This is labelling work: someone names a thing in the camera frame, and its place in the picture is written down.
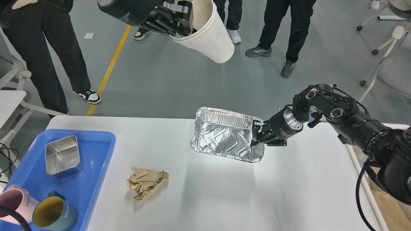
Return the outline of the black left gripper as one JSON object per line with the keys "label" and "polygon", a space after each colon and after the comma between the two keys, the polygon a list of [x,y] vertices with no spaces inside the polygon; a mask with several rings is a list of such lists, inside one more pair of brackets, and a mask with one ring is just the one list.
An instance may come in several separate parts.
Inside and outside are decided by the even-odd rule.
{"label": "black left gripper", "polygon": [[99,9],[131,26],[163,35],[192,34],[193,0],[98,0]]}

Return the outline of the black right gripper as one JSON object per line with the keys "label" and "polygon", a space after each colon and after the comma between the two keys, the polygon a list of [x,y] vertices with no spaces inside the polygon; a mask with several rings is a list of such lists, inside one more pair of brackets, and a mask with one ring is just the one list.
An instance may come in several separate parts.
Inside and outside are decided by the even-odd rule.
{"label": "black right gripper", "polygon": [[287,139],[299,133],[303,129],[303,123],[295,119],[293,111],[285,107],[264,122],[253,120],[252,140],[250,146],[259,143],[268,146],[286,146]]}

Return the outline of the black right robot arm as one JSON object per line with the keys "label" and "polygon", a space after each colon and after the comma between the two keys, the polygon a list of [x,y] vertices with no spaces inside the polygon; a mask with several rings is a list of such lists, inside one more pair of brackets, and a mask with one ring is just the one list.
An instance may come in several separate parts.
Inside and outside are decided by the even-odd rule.
{"label": "black right robot arm", "polygon": [[262,123],[255,120],[250,146],[286,144],[288,138],[303,129],[305,122],[313,128],[325,117],[343,144],[357,146],[367,155],[356,182],[355,198],[361,218],[373,231],[361,208],[361,179],[366,172],[384,192],[410,205],[410,128],[401,130],[383,125],[372,118],[366,108],[361,111],[360,102],[344,91],[337,94],[336,90],[336,85],[309,85],[293,97],[292,104],[286,105],[269,120]]}

